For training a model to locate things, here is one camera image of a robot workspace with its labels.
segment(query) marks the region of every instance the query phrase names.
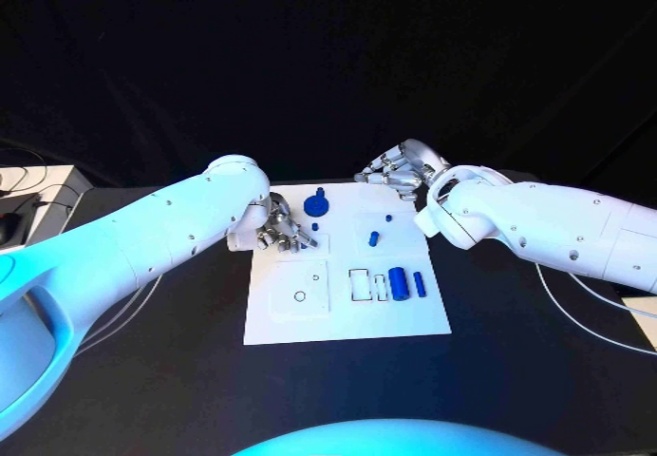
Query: black table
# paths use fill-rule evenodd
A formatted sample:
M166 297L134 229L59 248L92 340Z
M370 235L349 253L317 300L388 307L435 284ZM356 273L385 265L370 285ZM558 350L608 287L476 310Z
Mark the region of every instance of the black table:
M71 226L151 190L91 190ZM572 324L502 243L466 252L441 236L428 242L451 335L245 347L251 253L222 241L74 359L0 453L229 454L301 428L394 417L490 428L568 453L657 449L657 358ZM545 276L574 316L649 349L631 314L566 274ZM608 284L588 283L617 300Z

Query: black curtain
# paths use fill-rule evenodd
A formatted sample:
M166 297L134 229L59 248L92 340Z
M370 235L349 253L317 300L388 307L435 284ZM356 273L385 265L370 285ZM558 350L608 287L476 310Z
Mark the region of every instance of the black curtain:
M343 178L417 138L453 163L595 187L650 130L654 8L6 1L0 138L118 185L235 151L274 181ZM613 181L649 203L631 175Z

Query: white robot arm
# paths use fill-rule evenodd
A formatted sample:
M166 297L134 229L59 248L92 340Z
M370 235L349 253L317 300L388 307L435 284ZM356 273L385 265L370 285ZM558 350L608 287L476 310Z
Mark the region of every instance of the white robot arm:
M450 167L415 140L355 179L391 185L404 200L427 183L415 221L428 237L443 233L461 249L494 238L532 262L657 294L656 210L578 188L513 183L483 166Z
M48 399L110 306L225 237L232 250L317 246L242 156L0 256L0 440Z

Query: blue object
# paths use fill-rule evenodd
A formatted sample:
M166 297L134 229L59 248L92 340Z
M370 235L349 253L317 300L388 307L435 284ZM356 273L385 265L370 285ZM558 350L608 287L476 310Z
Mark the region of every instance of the blue object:
M558 456L561 453L493 430L445 421L360 420L310 427L251 446L236 456L448 456L490 454Z
M411 294L408 292L408 283L406 283L406 274L404 273L402 268L394 268L388 272L388 277L391 278L391 289L394 291L394 300L405 301Z
M324 189L317 188L317 193L304 201L304 212L311 217L321 217L329 212L329 199L324 198Z
M379 233L376 231L372 231L372 234L369 235L369 245L372 247L376 247L378 240L379 240Z
M414 278L415 278L415 287L418 288L418 296L427 297L425 284L422 282L422 274L414 273Z

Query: white cable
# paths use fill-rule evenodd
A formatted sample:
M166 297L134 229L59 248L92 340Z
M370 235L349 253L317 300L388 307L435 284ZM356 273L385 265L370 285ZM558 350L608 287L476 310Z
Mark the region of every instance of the white cable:
M105 334L95 342L92 342L87 347L78 349L78 353L74 355L74 357L78 354L84 353L94 345L100 344L110 336L113 336L120 331L120 329L127 325L127 323L130 323L130 320L134 318L137 313L141 311L141 308L144 307L144 305L149 302L149 299L151 298L154 289L157 288L157 284L160 283L160 279L162 279L162 276L154 281L153 288L149 291L147 297L144 298L144 301L141 302L140 307L134 311L133 315L127 318L126 322L108 334Z
M618 307L620 309L623 309L624 311L628 311L628 312L634 312L636 314L641 314L641 315L646 315L646 316L650 316L653 318L657 318L657 313L650 313L647 311L640 311L640 309L633 309L631 307L625 307L623 304L618 304L617 302L614 302L611 299L608 299L605 296L602 296L601 294L598 294L587 285L585 285L585 282L571 273L568 273L568 275L575 279L575 281L582 285L582 288L598 298L601 299L602 301L605 301L608 304L611 304L613 306Z
M113 316L113 319L82 339L81 344L90 342L91 339L94 339L102 331L107 330L110 325L118 320L120 316L126 313L127 308L133 305L134 300L137 299L138 295L144 291L146 287L141 287L137 292L134 293L133 297L127 301L127 304L123 306L123 309L117 312L117 314Z
M657 356L657 351L649 351L649 350L644 350L644 349L640 349L637 347L633 347L631 345L625 345L625 344L621 344L620 342L617 342L615 340L607 338L604 335L598 334L594 330L591 330L572 316L571 314L565 311L562 305L559 304L558 300L555 299L553 295L552 295L552 292L551 292L551 289L548 288L548 284L545 283L545 278L543 278L543 274L540 272L540 267L538 266L536 264L536 270L538 270L538 276L540 278L540 283L543 284L543 288L545 288L545 291L548 292L548 295L551 296L552 298L552 301L555 302L555 304L558 305L559 307L559 310L564 312L564 315L571 319L571 321L588 332L591 333L595 337L600 337L602 340L607 340L607 342L610 342L611 344L614 345L618 345L620 347L624 347L625 349L628 350L634 350L636 352L641 352L641 353L646 353L646 354L651 354L653 356Z

